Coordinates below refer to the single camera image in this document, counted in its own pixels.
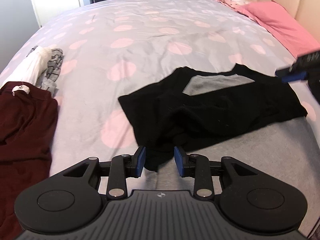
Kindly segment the pink dotted bed sheet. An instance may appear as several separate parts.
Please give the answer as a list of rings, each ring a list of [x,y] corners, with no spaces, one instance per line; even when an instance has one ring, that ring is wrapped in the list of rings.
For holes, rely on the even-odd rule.
[[[277,69],[295,61],[265,28],[214,0],[110,0],[64,14],[31,37],[1,84],[35,46],[60,48],[64,54],[52,97],[58,118],[48,177],[89,157],[110,161],[133,154],[136,143],[114,150],[102,142],[104,123],[119,108],[121,96],[177,68],[216,73],[240,64],[275,77]],[[287,84],[306,106],[316,137],[319,104],[306,84]],[[130,189],[147,189],[146,168],[127,183]]]

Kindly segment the white knit garment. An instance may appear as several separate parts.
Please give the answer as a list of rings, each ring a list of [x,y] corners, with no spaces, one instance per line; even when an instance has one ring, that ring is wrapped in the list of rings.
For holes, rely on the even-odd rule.
[[[3,87],[7,82],[23,82],[37,85],[41,74],[47,69],[48,61],[52,57],[52,49],[37,46],[30,52],[17,68],[2,82]]]

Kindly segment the grey checked garment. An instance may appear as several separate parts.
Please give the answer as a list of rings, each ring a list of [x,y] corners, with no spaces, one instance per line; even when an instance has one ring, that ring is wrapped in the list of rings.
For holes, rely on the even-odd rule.
[[[50,47],[33,47],[27,54],[34,59],[32,84],[46,90],[54,97],[57,93],[56,81],[60,76],[64,59],[63,50]]]

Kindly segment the maroon sweater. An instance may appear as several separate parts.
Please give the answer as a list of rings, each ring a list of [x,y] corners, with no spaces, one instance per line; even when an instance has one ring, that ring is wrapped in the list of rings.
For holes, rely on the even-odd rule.
[[[57,107],[50,92],[30,83],[9,81],[1,88],[1,239],[21,232],[17,196],[49,176]]]

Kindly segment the floral pink pillow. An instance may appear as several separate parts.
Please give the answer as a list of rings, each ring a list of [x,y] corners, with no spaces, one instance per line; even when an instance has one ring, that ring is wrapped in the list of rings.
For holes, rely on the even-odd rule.
[[[236,10],[238,7],[247,5],[252,2],[250,0],[214,0],[214,1],[217,1],[233,10]]]

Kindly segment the grey black raglan shirt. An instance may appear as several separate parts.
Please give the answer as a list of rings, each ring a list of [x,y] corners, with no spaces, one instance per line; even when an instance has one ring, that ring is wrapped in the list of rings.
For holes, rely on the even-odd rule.
[[[319,146],[306,106],[290,85],[236,64],[227,72],[175,69],[163,80],[119,98],[101,129],[118,150],[146,147],[147,189],[191,189],[178,176],[174,147],[210,159],[230,155],[304,193],[308,233],[319,216]]]

